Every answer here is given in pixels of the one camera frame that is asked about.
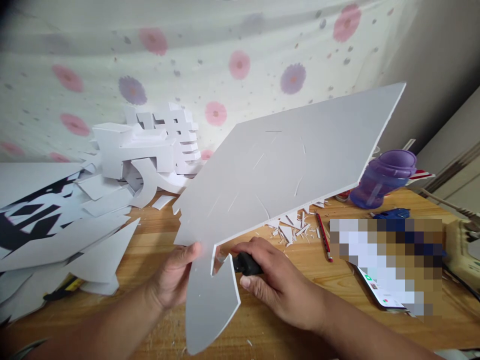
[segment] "pink flower print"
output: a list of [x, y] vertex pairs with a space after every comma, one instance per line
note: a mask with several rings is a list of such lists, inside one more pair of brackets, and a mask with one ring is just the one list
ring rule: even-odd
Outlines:
[[205, 117], [210, 125], [222, 126], [227, 120], [227, 109], [219, 102], [209, 102], [205, 108]]
[[13, 156], [24, 156], [25, 152], [18, 145], [15, 145], [11, 142], [0, 142], [0, 147], [5, 150], [7, 153]]
[[60, 115], [60, 120], [65, 127], [71, 133], [78, 136], [88, 136], [90, 134], [90, 128], [87, 124], [78, 116], [63, 113]]
[[200, 155], [201, 155], [201, 159], [202, 160], [208, 160], [210, 159], [210, 157], [214, 154], [214, 152], [212, 150], [208, 150], [208, 149], [205, 149], [205, 150], [202, 150]]
[[359, 27], [362, 12], [357, 4], [350, 4], [343, 8], [333, 27], [333, 38], [344, 43], [355, 34]]
[[285, 94], [295, 94], [298, 93], [304, 86], [305, 78], [307, 77], [307, 72], [302, 64], [290, 65], [283, 72], [283, 75], [280, 79], [281, 90]]
[[158, 27], [143, 28], [139, 30], [138, 36], [143, 46], [151, 53], [163, 56], [169, 45], [167, 38]]
[[68, 67], [53, 65], [51, 69], [64, 88], [76, 93], [81, 93], [84, 90], [82, 79]]
[[250, 71], [250, 57], [243, 51], [234, 51], [230, 56], [228, 67], [234, 79], [245, 79]]
[[70, 160], [63, 156], [62, 154], [59, 154], [58, 152], [51, 152], [50, 154], [50, 157], [53, 161], [57, 162], [57, 163], [69, 163]]
[[130, 76], [121, 77], [118, 80], [118, 89], [130, 104], [143, 105], [147, 102], [144, 86], [136, 78]]

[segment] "pencil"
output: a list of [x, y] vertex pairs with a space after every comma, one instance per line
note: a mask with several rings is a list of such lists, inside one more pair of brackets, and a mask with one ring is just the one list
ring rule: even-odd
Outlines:
[[328, 257], [328, 261], [333, 263], [334, 260], [330, 256], [330, 245], [329, 241], [327, 240], [327, 236], [325, 235], [324, 223], [322, 222], [322, 218], [320, 217], [319, 213], [316, 213], [316, 219], [318, 220], [318, 224], [320, 225], [321, 237], [323, 238], [323, 243], [325, 244], [326, 255]]

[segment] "purple flower print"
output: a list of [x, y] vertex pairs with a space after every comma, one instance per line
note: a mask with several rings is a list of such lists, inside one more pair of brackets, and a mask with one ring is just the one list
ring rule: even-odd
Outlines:
[[147, 102], [144, 86], [137, 79], [124, 76], [118, 80], [118, 89], [121, 95], [130, 104], [143, 105]]
[[302, 64], [297, 63], [290, 65], [283, 72], [283, 75], [280, 79], [281, 90], [285, 94], [295, 94], [298, 93], [304, 86], [305, 78], [307, 77], [307, 72]]

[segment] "foam board scraps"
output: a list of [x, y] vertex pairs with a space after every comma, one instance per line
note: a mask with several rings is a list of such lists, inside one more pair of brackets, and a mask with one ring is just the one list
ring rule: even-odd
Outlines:
[[293, 225], [294, 225], [293, 222], [291, 222], [290, 219], [289, 219], [286, 215], [280, 217], [279, 221], [280, 221], [281, 223], [284, 223], [285, 225], [289, 225], [289, 226], [293, 226]]
[[74, 162], [0, 162], [0, 208], [80, 170]]
[[294, 237], [292, 235], [292, 228], [291, 227], [280, 225], [280, 230], [281, 230], [281, 233], [283, 234], [283, 236], [285, 237], [285, 239], [288, 243], [293, 242]]
[[[215, 248], [356, 186], [404, 87], [390, 85], [235, 125], [173, 204], [174, 212], [181, 210], [175, 244], [201, 241], [203, 250], [192, 263], [188, 283], [190, 354], [211, 344], [238, 307], [235, 275], [224, 282], [212, 276]], [[328, 136], [318, 141], [318, 134]], [[345, 143], [355, 151], [348, 151]], [[325, 151], [329, 156], [319, 158]], [[324, 171], [340, 163], [342, 171]], [[278, 176], [285, 164], [295, 164], [295, 171]], [[212, 320], [220, 306], [225, 312]]]
[[100, 239], [98, 239], [97, 241], [95, 242], [92, 242], [90, 245], [88, 245], [87, 247], [81, 249], [78, 253], [79, 254], [85, 254], [87, 253], [88, 251], [90, 251], [90, 249], [96, 247], [98, 244], [100, 244], [102, 241], [108, 239], [109, 237], [111, 237], [113, 234], [115, 234], [118, 230], [120, 230], [122, 228], [123, 224], [118, 226], [117, 228], [113, 229], [112, 231], [110, 231], [107, 235], [101, 237]]
[[130, 161], [126, 161], [123, 164], [123, 167], [126, 173], [126, 175], [124, 176], [125, 181], [128, 183], [128, 185], [130, 185], [134, 192], [137, 192], [144, 184], [142, 176]]
[[122, 179], [124, 161], [142, 158], [155, 158], [159, 172], [174, 170], [173, 144], [175, 139], [138, 140], [143, 131], [140, 124], [133, 126], [112, 122], [93, 127], [95, 139], [102, 156], [102, 175], [106, 178]]
[[0, 304], [10, 298], [41, 266], [4, 272], [0, 276]]
[[171, 202], [173, 199], [176, 199], [175, 196], [161, 195], [157, 201], [153, 203], [152, 208], [161, 210], [165, 205]]
[[117, 279], [117, 276], [114, 275], [110, 282], [84, 282], [80, 286], [80, 290], [91, 294], [112, 296], [117, 292], [119, 287], [119, 280]]
[[139, 222], [138, 218], [125, 226], [69, 263], [66, 269], [88, 282], [110, 283]]
[[304, 227], [302, 227], [301, 230], [296, 233], [296, 236], [298, 236], [300, 234], [303, 235], [305, 233], [305, 230], [307, 230], [309, 227], [310, 227], [310, 224], [307, 224]]
[[280, 219], [273, 219], [271, 221], [268, 221], [266, 225], [273, 227], [273, 228], [278, 228], [280, 224]]
[[20, 288], [0, 305], [0, 321], [10, 317], [9, 322], [33, 313], [44, 306], [45, 294], [55, 291], [65, 280], [66, 261], [48, 264], [34, 272]]
[[100, 165], [102, 164], [102, 156], [97, 153], [97, 154], [90, 154], [87, 152], [82, 152], [78, 157], [83, 161], [81, 164], [81, 167], [86, 169], [89, 165], [93, 166], [93, 172], [98, 171], [100, 169]]
[[75, 183], [92, 199], [98, 200], [101, 197], [120, 190], [122, 187], [115, 179], [102, 176], [101, 173], [96, 173]]
[[92, 216], [99, 217], [103, 214], [128, 206], [133, 198], [133, 190], [129, 185], [125, 185], [116, 191], [102, 196], [98, 200], [87, 201], [82, 206]]
[[294, 211], [294, 212], [291, 212], [291, 213], [288, 213], [286, 215], [286, 217], [290, 220], [290, 223], [291, 225], [295, 228], [295, 229], [301, 229], [302, 228], [302, 224], [300, 222], [300, 220], [297, 219], [297, 211]]
[[112, 211], [111, 213], [112, 214], [115, 214], [116, 216], [120, 216], [120, 215], [128, 215], [130, 214], [130, 211], [132, 211], [132, 207], [131, 206], [125, 206], [125, 207], [121, 207], [115, 211]]
[[64, 261], [126, 223], [128, 216], [110, 213], [82, 218], [52, 237], [29, 241], [0, 260], [0, 272]]
[[154, 198], [158, 188], [170, 193], [181, 194], [191, 181], [191, 179], [174, 172], [157, 172], [149, 158], [132, 160], [131, 164], [138, 170], [143, 179], [143, 186], [135, 193], [133, 200], [130, 202], [130, 205], [137, 208], [147, 206]]

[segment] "wooden table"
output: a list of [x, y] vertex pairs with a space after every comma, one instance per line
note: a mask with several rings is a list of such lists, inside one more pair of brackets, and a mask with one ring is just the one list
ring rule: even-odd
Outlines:
[[[416, 219], [443, 219], [445, 223], [455, 219], [444, 209], [406, 189], [388, 196], [384, 205], [376, 211], [395, 207], [411, 209], [411, 217]], [[369, 212], [333, 198], [329, 199], [325, 209], [312, 206], [311, 211], [314, 210], [318, 210], [325, 221], [335, 218], [366, 218]], [[47, 304], [40, 311], [2, 330], [0, 349], [4, 349], [6, 355], [33, 341], [62, 332], [85, 317], [105, 309], [154, 272], [174, 248], [172, 244], [180, 226], [180, 215], [172, 214], [171, 204], [160, 211], [152, 207], [134, 209], [130, 215], [132, 220], [138, 217], [141, 220], [118, 268], [120, 289], [115, 296], [104, 297], [77, 291], [68, 298]], [[317, 226], [313, 215], [307, 221]], [[224, 244], [222, 250], [228, 251], [235, 243], [249, 241], [257, 233], [279, 249], [285, 250], [285, 254], [309, 279], [413, 341], [431, 350], [480, 347], [480, 303], [460, 285], [443, 280], [444, 310], [441, 325], [429, 327], [408, 315], [379, 310], [367, 296], [363, 285], [352, 275], [352, 270], [345, 261], [336, 259], [334, 263], [327, 262], [324, 246], [316, 236], [310, 238], [310, 243], [299, 239], [285, 248], [285, 245], [279, 244], [278, 235], [270, 239], [271, 229], [263, 226]], [[239, 293], [241, 306], [232, 321], [220, 337], [196, 358], [258, 360], [319, 359], [328, 356], [329, 349], [320, 339], [284, 324], [241, 287]], [[184, 323], [185, 307], [181, 306], [158, 324], [141, 344], [134, 358], [188, 357]]]

